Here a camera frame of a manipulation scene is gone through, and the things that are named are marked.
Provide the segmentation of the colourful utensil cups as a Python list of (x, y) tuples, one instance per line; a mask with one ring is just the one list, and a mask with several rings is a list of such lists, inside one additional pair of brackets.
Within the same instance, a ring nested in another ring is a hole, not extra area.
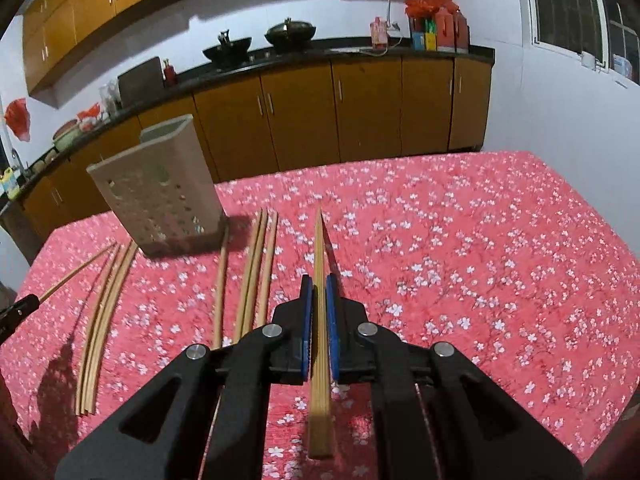
[(409, 24), (414, 50), (437, 50), (437, 28), (432, 18), (410, 18)]

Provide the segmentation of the black wok left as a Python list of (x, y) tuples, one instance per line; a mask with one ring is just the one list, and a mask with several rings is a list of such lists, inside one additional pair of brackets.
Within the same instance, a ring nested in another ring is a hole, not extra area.
[(248, 61), (248, 49), (252, 38), (231, 40), (228, 30), (220, 32), (218, 44), (203, 51), (204, 56), (220, 70), (235, 68)]

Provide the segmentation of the green bowl with lid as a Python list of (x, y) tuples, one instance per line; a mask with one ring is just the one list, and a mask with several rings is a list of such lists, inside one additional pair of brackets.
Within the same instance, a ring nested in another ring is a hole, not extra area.
[(76, 139), (82, 135), (79, 122), (76, 118), (69, 120), (55, 131), (52, 142), (55, 149), (62, 153), (67, 150)]

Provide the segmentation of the red plastic bag hanging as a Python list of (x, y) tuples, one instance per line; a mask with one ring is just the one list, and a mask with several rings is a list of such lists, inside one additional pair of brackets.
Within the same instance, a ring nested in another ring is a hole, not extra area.
[(25, 98), (12, 101), (4, 113), (6, 124), (21, 142), (30, 141), (30, 114)]

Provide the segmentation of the red sauce bottle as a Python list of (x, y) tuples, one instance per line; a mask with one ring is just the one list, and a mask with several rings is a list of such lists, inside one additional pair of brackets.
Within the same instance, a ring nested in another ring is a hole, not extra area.
[(174, 66), (171, 65), (171, 62), (169, 62), (168, 58), (165, 58), (163, 60), (163, 63), (164, 63), (163, 73), (164, 73), (165, 84), (167, 87), (172, 87), (177, 83), (176, 71), (174, 69)]

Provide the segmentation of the red bag on counter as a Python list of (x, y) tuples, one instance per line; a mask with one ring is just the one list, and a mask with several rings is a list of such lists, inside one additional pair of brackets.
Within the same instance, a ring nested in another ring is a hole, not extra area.
[(457, 3), (452, 0), (406, 0), (405, 14), (408, 18), (430, 18), (441, 8), (454, 14), (459, 10)]

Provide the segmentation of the yellow dish soap bottle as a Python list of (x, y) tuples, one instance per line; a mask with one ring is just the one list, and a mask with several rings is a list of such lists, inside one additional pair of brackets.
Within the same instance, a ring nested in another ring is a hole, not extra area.
[(20, 185), (17, 182), (16, 174), (12, 167), (6, 168), (1, 175), (2, 190), (9, 200), (15, 200), (20, 192)]

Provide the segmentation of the dark cutting board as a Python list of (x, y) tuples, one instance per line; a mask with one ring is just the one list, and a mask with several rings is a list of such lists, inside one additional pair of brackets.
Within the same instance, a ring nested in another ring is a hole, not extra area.
[(122, 107), (134, 106), (139, 102), (155, 99), (164, 91), (163, 70), (160, 58), (154, 56), (134, 66), (117, 78)]

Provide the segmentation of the beige perforated utensil holder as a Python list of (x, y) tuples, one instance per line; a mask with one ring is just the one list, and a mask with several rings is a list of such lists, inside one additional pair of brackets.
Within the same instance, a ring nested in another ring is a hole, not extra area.
[(191, 114), (143, 129), (138, 145), (87, 172), (145, 257), (221, 248), (227, 216)]

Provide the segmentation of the lower wooden cabinets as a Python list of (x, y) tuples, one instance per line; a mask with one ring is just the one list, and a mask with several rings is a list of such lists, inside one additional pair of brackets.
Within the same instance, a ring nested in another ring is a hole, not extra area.
[(40, 237), (107, 211), (87, 167), (141, 131), (191, 115), (217, 182), (307, 167), (476, 151), (485, 140), (492, 64), (410, 54), (298, 64), (236, 76), (101, 128), (58, 156), (18, 204)]

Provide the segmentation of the black wok with lid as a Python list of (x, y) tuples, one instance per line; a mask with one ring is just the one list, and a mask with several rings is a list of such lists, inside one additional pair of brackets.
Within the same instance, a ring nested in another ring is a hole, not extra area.
[(280, 54), (305, 52), (311, 48), (311, 39), (316, 30), (313, 24), (286, 18), (282, 23), (270, 27), (265, 38)]

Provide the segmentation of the red floral tablecloth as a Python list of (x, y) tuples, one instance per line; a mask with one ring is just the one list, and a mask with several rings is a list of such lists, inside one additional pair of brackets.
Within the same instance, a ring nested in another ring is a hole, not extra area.
[[(326, 225), (345, 296), (428, 346), (448, 340), (586, 460), (639, 382), (639, 263), (536, 156), (360, 162), (221, 185), (233, 220), (224, 336), (234, 332), (250, 224), (277, 211), (270, 304), (295, 297)], [(114, 214), (54, 231), (23, 284), (42, 295), (103, 247)], [(108, 334), (96, 414), (74, 413), (79, 361), (108, 258), (80, 271), (1, 348), (1, 403), (50, 466), (188, 344), (213, 337), (216, 255), (131, 263)]]

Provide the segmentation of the wooden chopstick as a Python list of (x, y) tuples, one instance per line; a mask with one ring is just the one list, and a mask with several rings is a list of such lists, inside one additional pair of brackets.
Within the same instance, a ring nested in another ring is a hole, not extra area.
[(269, 301), (269, 289), (271, 283), (271, 271), (272, 262), (274, 256), (274, 248), (276, 248), (276, 238), (278, 230), (279, 215), (277, 211), (273, 211), (270, 222), (269, 238), (267, 243), (267, 252), (262, 269), (262, 282), (260, 283), (259, 299), (258, 299), (258, 311), (256, 316), (256, 325), (263, 326), (266, 324), (268, 301)]
[(124, 286), (137, 250), (137, 243), (134, 240), (130, 240), (116, 266), (114, 278), (112, 278), (111, 284), (107, 286), (106, 297), (102, 304), (98, 328), (96, 329), (96, 336), (94, 337), (89, 358), (89, 371), (84, 392), (85, 414), (94, 414), (96, 412), (96, 392), (98, 391), (99, 376), (108, 334), (111, 330), (112, 319), (119, 302), (122, 286)]
[(90, 316), (90, 320), (87, 324), (86, 330), (86, 340), (84, 345), (84, 350), (82, 350), (82, 356), (79, 361), (79, 370), (77, 377), (77, 388), (76, 388), (76, 396), (75, 396), (75, 407), (74, 413), (76, 416), (80, 416), (82, 414), (82, 396), (84, 395), (84, 385), (85, 378), (88, 370), (88, 361), (92, 347), (92, 341), (94, 333), (96, 332), (96, 323), (98, 322), (99, 314), (101, 313), (101, 304), (103, 302), (104, 295), (106, 293), (107, 285), (111, 283), (112, 275), (114, 272), (114, 266), (117, 261), (118, 255), (120, 253), (120, 248), (122, 248), (121, 244), (116, 244), (113, 255), (108, 258), (105, 269), (104, 269), (104, 277), (101, 283), (100, 290), (98, 292), (98, 298), (96, 298), (96, 304), (94, 305), (94, 309), (92, 315)]
[(324, 232), (322, 211), (314, 222), (314, 320), (312, 321), (310, 404), (308, 417), (308, 456), (323, 460), (332, 456), (331, 375), (324, 270)]
[(245, 258), (243, 278), (241, 282), (239, 303), (238, 308), (236, 309), (235, 326), (232, 338), (232, 342), (234, 344), (236, 344), (240, 340), (242, 334), (248, 282), (250, 281), (250, 271), (252, 270), (254, 251), (257, 243), (260, 222), (262, 222), (262, 209), (259, 209), (258, 213), (256, 214), (255, 221), (252, 224), (252, 230), (250, 231), (250, 244), (248, 244), (247, 246), (248, 248)]
[(91, 319), (91, 326), (87, 336), (84, 354), (80, 363), (80, 376), (77, 390), (76, 414), (80, 416), (88, 415), (92, 412), (94, 400), (94, 387), (96, 386), (96, 376), (98, 376), (99, 364), (101, 361), (100, 352), (103, 347), (103, 329), (107, 318), (108, 305), (113, 296), (113, 290), (122, 268), (128, 246), (119, 246), (116, 249), (111, 266), (108, 268), (103, 287), (100, 291), (96, 310)]
[(224, 237), (219, 253), (218, 272), (215, 288), (214, 301), (214, 327), (213, 327), (213, 343), (214, 350), (222, 346), (222, 328), (224, 327), (224, 286), (226, 286), (227, 264), (228, 264), (228, 244), (229, 244), (229, 227), (224, 227)]
[(257, 279), (259, 274), (260, 258), (262, 258), (262, 248), (264, 247), (267, 218), (268, 214), (262, 210), (262, 222), (260, 222), (259, 226), (252, 270), (250, 271), (250, 281), (248, 282), (241, 338), (247, 334), (253, 326)]
[(135, 250), (136, 244), (133, 240), (128, 240), (122, 249), (117, 249), (110, 273), (107, 275), (100, 300), (96, 306), (91, 337), (87, 341), (87, 352), (84, 357), (84, 374), (82, 375), (78, 408), (78, 413), (81, 415), (93, 414), (96, 409), (96, 387), (98, 386), (107, 332), (110, 328), (115, 304), (117, 304), (117, 296), (122, 288), (131, 256)]
[(98, 260), (99, 258), (101, 258), (103, 255), (105, 255), (107, 252), (110, 252), (114, 247), (115, 247), (116, 243), (112, 243), (109, 244), (105, 247), (103, 247), (102, 249), (100, 249), (98, 252), (96, 252), (93, 256), (91, 256), (89, 259), (87, 259), (86, 261), (84, 261), (81, 264), (78, 264), (78, 266), (75, 266), (73, 268), (73, 270), (71, 270), (70, 272), (68, 272), (67, 274), (65, 274), (60, 280), (58, 280), (56, 283), (54, 283), (52, 286), (50, 286), (40, 297), (39, 297), (39, 301), (40, 304), (43, 304), (44, 302), (46, 302), (55, 292), (57, 292), (60, 288), (62, 288), (66, 283), (68, 283), (74, 276), (76, 276), (80, 271), (84, 270), (87, 266), (90, 266), (91, 263), (94, 263), (96, 260)]

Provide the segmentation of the pink detergent bottle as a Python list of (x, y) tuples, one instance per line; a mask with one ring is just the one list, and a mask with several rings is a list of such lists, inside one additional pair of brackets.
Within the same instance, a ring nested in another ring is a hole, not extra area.
[(380, 16), (370, 23), (371, 48), (384, 51), (388, 48), (387, 24)]

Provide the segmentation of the right window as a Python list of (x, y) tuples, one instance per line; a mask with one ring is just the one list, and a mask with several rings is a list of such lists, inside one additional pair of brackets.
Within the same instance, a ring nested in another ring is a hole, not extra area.
[(533, 42), (639, 81), (639, 26), (620, 0), (529, 0)]

